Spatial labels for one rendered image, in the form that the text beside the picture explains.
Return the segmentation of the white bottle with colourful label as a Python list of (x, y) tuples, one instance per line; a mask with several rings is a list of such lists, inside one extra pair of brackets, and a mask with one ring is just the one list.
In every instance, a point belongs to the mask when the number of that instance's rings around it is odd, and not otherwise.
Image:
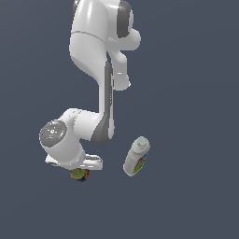
[(149, 141), (144, 136), (134, 140), (123, 164), (123, 170), (128, 176), (134, 176), (144, 166), (149, 150)]

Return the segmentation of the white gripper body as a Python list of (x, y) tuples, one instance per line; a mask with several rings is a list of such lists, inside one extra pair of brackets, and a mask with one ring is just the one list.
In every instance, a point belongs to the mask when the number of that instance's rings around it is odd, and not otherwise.
[(63, 165), (48, 155), (45, 159), (45, 162), (53, 166), (60, 166), (67, 170), (73, 170), (76, 168), (88, 169), (88, 170), (102, 170), (103, 169), (103, 160), (97, 155), (86, 154), (84, 158), (78, 159), (75, 162), (68, 163)]

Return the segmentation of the olive green colourful can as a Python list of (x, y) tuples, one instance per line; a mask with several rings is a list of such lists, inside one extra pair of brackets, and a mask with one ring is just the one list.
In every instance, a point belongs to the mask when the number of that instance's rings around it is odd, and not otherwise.
[(89, 173), (88, 169), (76, 168), (70, 172), (70, 176), (79, 182), (85, 182), (89, 177)]

